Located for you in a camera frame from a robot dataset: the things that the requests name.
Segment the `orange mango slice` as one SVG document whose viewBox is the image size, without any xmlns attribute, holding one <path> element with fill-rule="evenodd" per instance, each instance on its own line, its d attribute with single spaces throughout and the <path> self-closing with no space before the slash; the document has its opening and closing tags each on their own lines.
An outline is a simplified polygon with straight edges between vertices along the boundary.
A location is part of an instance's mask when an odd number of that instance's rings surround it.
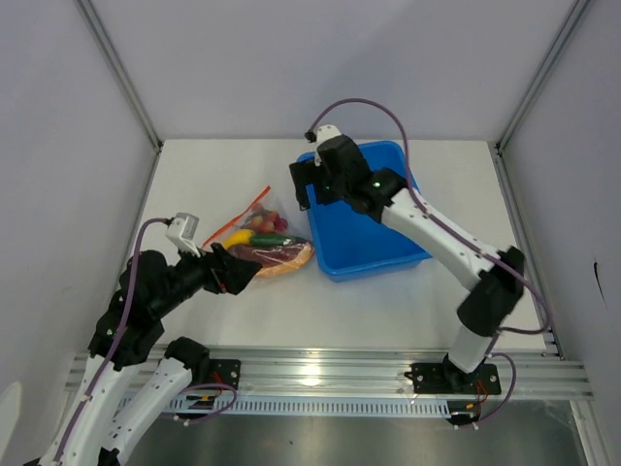
<svg viewBox="0 0 621 466">
<path fill-rule="evenodd" d="M 221 242 L 222 246 L 229 250 L 236 245 L 249 245 L 255 231 L 251 229 L 238 229 Z"/>
</svg>

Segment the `green cucumber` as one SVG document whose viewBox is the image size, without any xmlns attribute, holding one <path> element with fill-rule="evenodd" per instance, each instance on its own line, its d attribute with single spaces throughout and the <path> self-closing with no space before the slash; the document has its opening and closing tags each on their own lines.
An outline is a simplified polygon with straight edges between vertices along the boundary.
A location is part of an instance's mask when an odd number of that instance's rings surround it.
<svg viewBox="0 0 621 466">
<path fill-rule="evenodd" d="M 282 247 L 291 246 L 297 243 L 304 242 L 304 239 L 300 239 L 296 236 L 281 235 L 277 233 L 269 234 L 255 234 L 251 239 L 250 245 L 252 247 L 267 248 L 267 247 Z"/>
</svg>

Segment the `clear zip top bag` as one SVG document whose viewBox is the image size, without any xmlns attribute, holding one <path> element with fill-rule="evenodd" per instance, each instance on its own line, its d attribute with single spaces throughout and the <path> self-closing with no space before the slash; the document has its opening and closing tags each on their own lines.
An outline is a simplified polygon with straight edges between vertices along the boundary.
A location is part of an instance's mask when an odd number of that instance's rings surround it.
<svg viewBox="0 0 621 466">
<path fill-rule="evenodd" d="M 298 235 L 274 190 L 266 186 L 239 214 L 216 229 L 202 247 L 223 246 L 231 255 L 261 265 L 258 278 L 294 273 L 314 257 L 312 240 Z"/>
</svg>

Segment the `red lychee bunch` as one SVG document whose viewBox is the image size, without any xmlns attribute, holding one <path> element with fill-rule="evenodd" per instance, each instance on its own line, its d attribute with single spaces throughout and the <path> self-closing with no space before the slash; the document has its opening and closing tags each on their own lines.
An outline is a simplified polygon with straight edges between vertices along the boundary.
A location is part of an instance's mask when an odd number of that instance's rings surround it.
<svg viewBox="0 0 621 466">
<path fill-rule="evenodd" d="M 252 215 L 261 215 L 263 217 L 263 222 L 259 228 L 253 230 L 255 232 L 283 233 L 288 229 L 288 220 L 284 216 L 281 216 L 276 210 L 269 210 L 265 209 L 262 205 L 256 205 L 251 209 L 247 217 Z"/>
</svg>

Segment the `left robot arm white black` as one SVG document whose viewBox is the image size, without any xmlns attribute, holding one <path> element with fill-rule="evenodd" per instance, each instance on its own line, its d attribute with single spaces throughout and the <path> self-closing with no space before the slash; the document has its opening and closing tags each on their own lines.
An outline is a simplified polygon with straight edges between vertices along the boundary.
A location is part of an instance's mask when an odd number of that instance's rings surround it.
<svg viewBox="0 0 621 466">
<path fill-rule="evenodd" d="M 170 265 L 156 250 L 129 260 L 119 289 L 97 322 L 78 393 L 36 465 L 124 465 L 165 407 L 186 388 L 227 389 L 211 381 L 210 351 L 187 337 L 166 349 L 153 375 L 121 407 L 121 399 L 159 338 L 162 319 L 200 291 L 237 295 L 260 271 L 221 245 L 184 252 Z"/>
</svg>

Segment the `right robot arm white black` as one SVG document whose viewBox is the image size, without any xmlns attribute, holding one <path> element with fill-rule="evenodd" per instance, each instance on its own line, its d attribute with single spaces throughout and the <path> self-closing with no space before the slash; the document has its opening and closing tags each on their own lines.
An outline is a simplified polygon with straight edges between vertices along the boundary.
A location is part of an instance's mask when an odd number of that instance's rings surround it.
<svg viewBox="0 0 621 466">
<path fill-rule="evenodd" d="M 321 127 L 305 136 L 315 147 L 313 157 L 289 167 L 301 209 L 311 206 L 309 186 L 319 204 L 343 201 L 356 214 L 414 241 L 467 290 L 457 309 L 460 328 L 442 369 L 450 389 L 467 390 L 523 296 L 523 253 L 481 243 L 424 201 L 410 177 L 387 167 L 371 169 L 356 143 L 336 128 Z"/>
</svg>

